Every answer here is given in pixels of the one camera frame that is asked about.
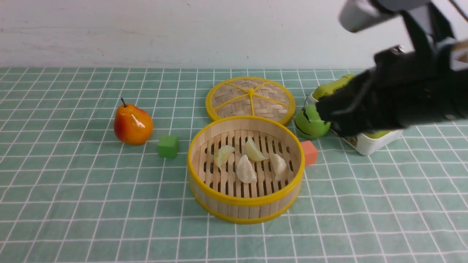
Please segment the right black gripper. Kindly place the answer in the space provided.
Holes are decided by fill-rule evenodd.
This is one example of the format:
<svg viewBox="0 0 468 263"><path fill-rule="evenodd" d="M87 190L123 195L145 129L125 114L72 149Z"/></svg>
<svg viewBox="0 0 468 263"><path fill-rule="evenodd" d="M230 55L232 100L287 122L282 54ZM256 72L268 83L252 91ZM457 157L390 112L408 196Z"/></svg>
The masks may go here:
<svg viewBox="0 0 468 263"><path fill-rule="evenodd" d="M341 137L467 119L467 41L429 55L391 48L375 67L316 103Z"/></svg>

